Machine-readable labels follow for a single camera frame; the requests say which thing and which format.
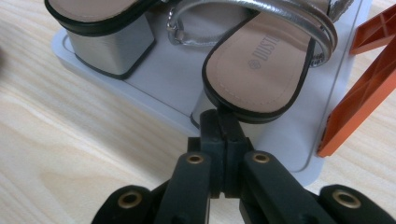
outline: hole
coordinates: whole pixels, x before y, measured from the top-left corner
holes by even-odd
[[[192,155],[187,158],[187,161],[192,164],[198,164],[204,161],[204,158],[202,156],[198,155]]]
[[[301,215],[300,216],[300,220],[304,223],[304,224],[318,224],[318,219],[314,216],[305,214],[305,215]]]
[[[267,155],[255,154],[253,156],[253,160],[259,163],[266,163],[270,160],[270,158]]]
[[[125,197],[122,199],[122,201],[123,201],[124,203],[134,203],[134,201],[136,201],[136,200],[137,200],[137,196],[134,195],[134,194],[127,195],[127,196],[125,196]]]
[[[357,197],[355,197],[353,194],[346,192],[344,190],[336,190],[333,194],[332,197],[335,199],[336,202],[339,204],[348,207],[348,208],[360,208],[361,207],[361,201]]]
[[[130,190],[119,197],[119,207],[129,209],[138,206],[142,202],[142,195]]]

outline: brass screw insert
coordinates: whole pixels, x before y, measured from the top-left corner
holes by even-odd
[[[267,163],[268,161],[270,161],[270,158],[267,155],[254,154],[253,160],[259,163]]]
[[[187,162],[192,164],[198,164],[204,161],[204,158],[199,155],[192,155],[187,158]]]
[[[136,207],[142,202],[142,199],[139,192],[130,190],[119,197],[119,207],[125,209]]]
[[[360,208],[361,207],[361,201],[357,197],[355,197],[353,194],[348,193],[344,190],[336,190],[333,194],[332,197],[335,199],[336,202],[340,203],[341,205],[348,207],[348,208]]]

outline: sandal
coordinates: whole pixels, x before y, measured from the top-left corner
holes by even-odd
[[[154,44],[144,13],[157,0],[45,0],[77,58],[100,74],[125,79]]]
[[[229,3],[254,9],[251,18],[225,35],[186,34],[179,16],[191,7]],[[244,122],[279,118],[297,98],[309,67],[325,64],[337,45],[333,23],[352,0],[184,0],[169,15],[173,44],[214,45],[203,66],[204,89],[216,107],[232,110]],[[321,53],[314,53],[315,45]]]

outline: sandal strap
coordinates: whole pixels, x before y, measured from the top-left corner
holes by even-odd
[[[337,34],[332,20],[316,6],[305,2],[305,0],[183,0],[169,13],[167,30],[171,43],[197,47],[214,46],[223,37],[224,34],[197,36],[184,32],[183,23],[179,18],[180,15],[192,7],[208,3],[234,4],[267,12],[300,28],[312,36],[321,46],[322,52],[315,55],[311,62],[313,67],[326,63],[337,45]]]

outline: wood grain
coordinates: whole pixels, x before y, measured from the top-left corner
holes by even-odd
[[[396,0],[374,0],[371,16]],[[153,189],[187,137],[67,71],[50,49],[61,26],[42,0],[0,2],[0,223],[89,223],[115,189]],[[357,58],[351,84],[376,57]],[[325,162],[318,192],[340,183],[396,217],[395,92]],[[237,200],[211,223],[242,223]]]

